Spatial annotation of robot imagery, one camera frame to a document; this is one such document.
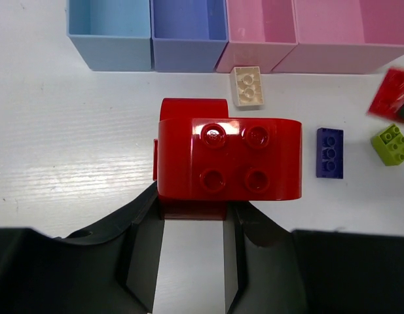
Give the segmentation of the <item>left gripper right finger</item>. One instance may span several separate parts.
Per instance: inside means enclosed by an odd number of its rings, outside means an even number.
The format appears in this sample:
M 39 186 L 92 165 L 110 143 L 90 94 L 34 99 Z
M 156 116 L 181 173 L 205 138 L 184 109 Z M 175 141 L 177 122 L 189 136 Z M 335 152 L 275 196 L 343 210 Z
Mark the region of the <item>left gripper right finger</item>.
M 306 313 L 290 232 L 245 201 L 223 222 L 226 313 Z

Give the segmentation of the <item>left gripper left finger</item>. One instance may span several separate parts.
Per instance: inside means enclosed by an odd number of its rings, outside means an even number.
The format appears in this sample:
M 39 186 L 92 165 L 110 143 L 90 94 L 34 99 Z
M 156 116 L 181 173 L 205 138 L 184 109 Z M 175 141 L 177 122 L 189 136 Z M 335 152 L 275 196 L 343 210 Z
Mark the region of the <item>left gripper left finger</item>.
M 156 185 L 62 241 L 73 247 L 85 292 L 96 297 L 91 313 L 153 311 L 164 220 Z

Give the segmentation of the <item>small red lego brick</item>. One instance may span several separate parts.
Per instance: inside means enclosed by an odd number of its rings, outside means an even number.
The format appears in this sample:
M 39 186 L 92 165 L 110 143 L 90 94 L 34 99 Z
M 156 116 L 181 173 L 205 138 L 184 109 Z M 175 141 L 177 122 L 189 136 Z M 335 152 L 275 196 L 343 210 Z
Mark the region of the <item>small red lego brick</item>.
M 391 67 L 382 79 L 367 114 L 404 123 L 404 118 L 399 115 L 402 106 L 404 106 L 404 68 Z

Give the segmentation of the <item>lime green lego brick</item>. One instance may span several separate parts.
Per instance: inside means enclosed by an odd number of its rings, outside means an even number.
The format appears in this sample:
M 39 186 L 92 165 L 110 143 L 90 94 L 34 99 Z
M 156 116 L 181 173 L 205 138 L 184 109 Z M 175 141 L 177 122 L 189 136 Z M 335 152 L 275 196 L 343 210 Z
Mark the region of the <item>lime green lego brick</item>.
M 399 166 L 404 162 L 404 135 L 395 124 L 373 136 L 371 144 L 385 166 Z

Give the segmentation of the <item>dark blue lego brick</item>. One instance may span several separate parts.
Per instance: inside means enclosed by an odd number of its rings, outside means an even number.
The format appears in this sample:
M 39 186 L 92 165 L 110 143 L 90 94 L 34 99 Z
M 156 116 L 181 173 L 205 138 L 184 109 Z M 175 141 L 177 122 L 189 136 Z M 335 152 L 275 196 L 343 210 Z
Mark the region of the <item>dark blue lego brick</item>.
M 318 128 L 316 138 L 316 176 L 343 179 L 344 131 Z

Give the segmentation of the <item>large red lego block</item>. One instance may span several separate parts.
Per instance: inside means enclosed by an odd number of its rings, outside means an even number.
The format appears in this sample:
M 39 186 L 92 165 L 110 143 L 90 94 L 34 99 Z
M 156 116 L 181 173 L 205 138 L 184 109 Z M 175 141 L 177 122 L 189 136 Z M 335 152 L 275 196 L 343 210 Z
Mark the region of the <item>large red lego block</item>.
M 153 178 L 165 219 L 224 220 L 230 201 L 297 200 L 302 125 L 231 117 L 224 99 L 163 99 Z

